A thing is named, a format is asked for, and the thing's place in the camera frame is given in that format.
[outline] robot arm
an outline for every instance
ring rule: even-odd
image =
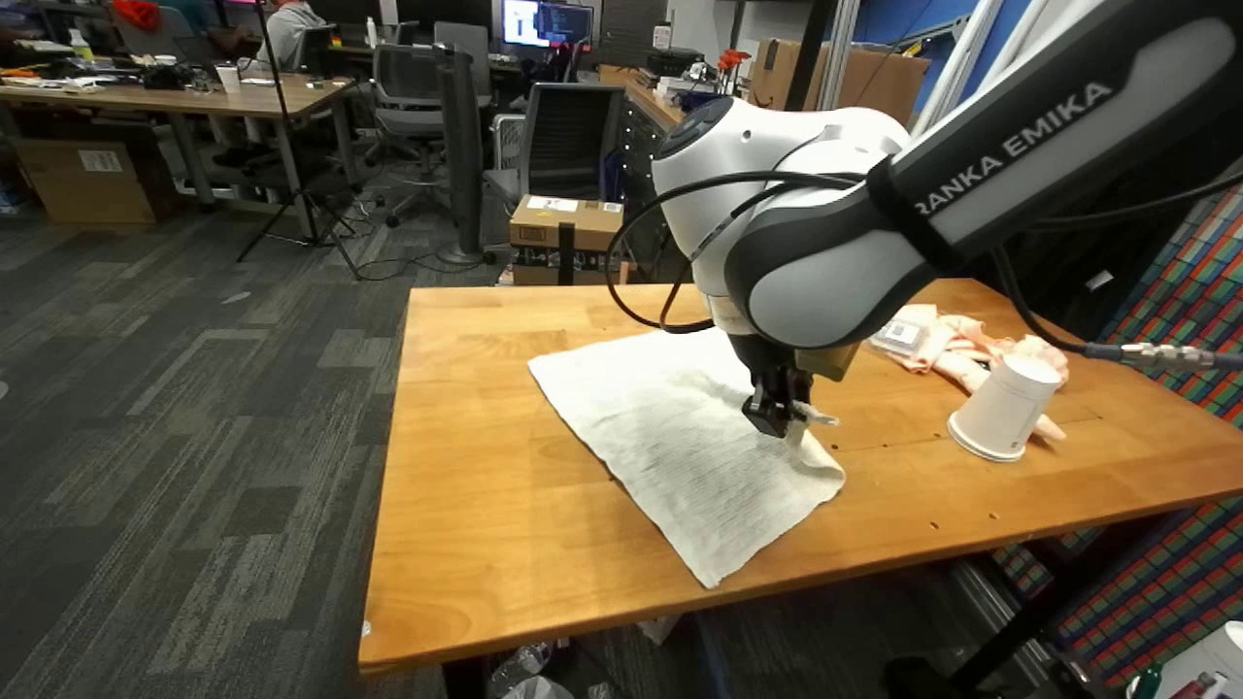
[[[720,106],[654,163],[656,188],[724,172],[862,173],[790,188],[716,227],[762,186],[664,205],[716,322],[752,372],[747,406],[786,429],[806,401],[799,354],[848,349],[968,252],[1093,188],[1243,99],[1240,0],[1103,0],[993,90],[907,142],[870,108],[766,112]]]

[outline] gray carpet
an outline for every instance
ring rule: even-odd
[[[439,214],[329,248],[256,214],[140,236],[0,221],[0,693],[441,693],[348,676],[405,296],[456,273]],[[720,609],[664,649],[580,639],[586,693],[876,692],[897,651],[954,661],[984,623],[945,570]]]

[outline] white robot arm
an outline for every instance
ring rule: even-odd
[[[768,181],[664,201],[716,322],[752,372],[747,415],[786,429],[813,383],[805,349],[850,349],[968,252],[1240,99],[1240,0],[1103,0],[916,142],[870,108],[720,99],[656,151],[654,179],[656,194],[730,172],[857,179],[774,194],[734,221],[726,214]]]

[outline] white towel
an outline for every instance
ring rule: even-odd
[[[610,465],[704,586],[830,500],[848,472],[743,415],[726,332],[637,332],[533,361],[551,406]]]

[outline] white cup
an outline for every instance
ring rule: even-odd
[[[217,65],[217,77],[220,77],[220,84],[224,84],[228,95],[241,93],[241,72],[237,72],[237,65]]]
[[[1016,463],[1061,380],[1064,372],[1045,355],[1008,354],[977,390],[948,415],[948,429],[985,463]]]

